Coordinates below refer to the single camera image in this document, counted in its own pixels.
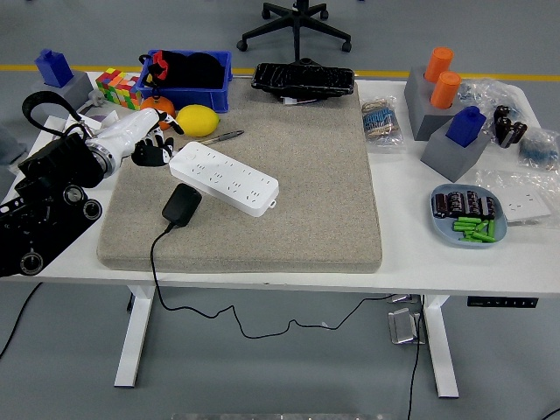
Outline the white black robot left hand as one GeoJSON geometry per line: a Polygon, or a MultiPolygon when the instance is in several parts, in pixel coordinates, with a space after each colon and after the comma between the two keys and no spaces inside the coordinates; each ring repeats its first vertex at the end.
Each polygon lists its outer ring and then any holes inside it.
{"type": "Polygon", "coordinates": [[[87,140],[86,145],[95,154],[100,165],[105,168],[108,176],[121,166],[124,158],[133,153],[138,142],[160,129],[160,122],[171,125],[178,134],[184,134],[171,115],[154,108],[146,108],[127,115],[100,131],[87,140]]]}

